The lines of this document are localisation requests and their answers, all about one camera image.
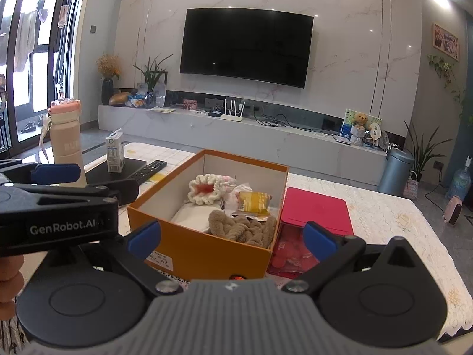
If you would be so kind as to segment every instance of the cardboard box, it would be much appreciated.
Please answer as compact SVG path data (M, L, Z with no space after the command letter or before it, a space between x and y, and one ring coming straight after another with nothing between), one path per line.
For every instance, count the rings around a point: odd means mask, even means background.
M128 207L132 230L151 220L161 224L161 243L149 265L186 280L228 279L232 275L262 278L268 267L276 229L269 249L228 241L170 222L183 205L189 182L199 174L229 175L250 183L254 191L271 194L270 206L282 210L288 168L279 164L203 150L174 169Z
M109 173L121 173L125 162L123 132L115 131L105 138L107 146L107 168Z

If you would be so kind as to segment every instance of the human hand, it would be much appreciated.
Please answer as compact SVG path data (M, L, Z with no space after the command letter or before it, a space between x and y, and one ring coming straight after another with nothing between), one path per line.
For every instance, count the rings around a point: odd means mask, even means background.
M21 291L25 281L20 273L23 255L0 258L0 320L15 316L13 298Z

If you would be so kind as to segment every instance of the white lace tablecloth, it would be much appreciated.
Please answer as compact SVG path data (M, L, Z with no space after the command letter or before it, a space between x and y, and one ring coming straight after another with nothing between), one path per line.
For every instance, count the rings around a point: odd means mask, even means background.
M164 160L167 167L152 180L140 186L140 194L153 182L181 165L194 154L176 149L142 143L125 146L125 156L131 159ZM106 156L86 166L86 171L106 161ZM344 199L347 202L354 233L370 244L386 244L393 236L404 236L423 260L443 292L448 304L448 316L440 335L454 335L460 328L473 324L473 300L455 268L453 259L412 201L301 175L288 175L287 187L296 187ZM120 234L129 233L126 207L119 211Z

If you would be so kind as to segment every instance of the television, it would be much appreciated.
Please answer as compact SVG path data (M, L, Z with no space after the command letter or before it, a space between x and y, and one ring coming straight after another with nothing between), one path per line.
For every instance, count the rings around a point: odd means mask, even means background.
M188 9L181 73L306 86L314 17L263 9Z

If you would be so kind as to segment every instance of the screw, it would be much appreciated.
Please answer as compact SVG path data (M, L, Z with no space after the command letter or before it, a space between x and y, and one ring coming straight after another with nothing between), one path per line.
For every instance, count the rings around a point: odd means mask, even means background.
M156 291L159 293L174 293L179 287L179 284L172 280L163 280L156 284Z
M294 293L305 292L309 289L309 283L305 280L291 280L286 284L286 289Z

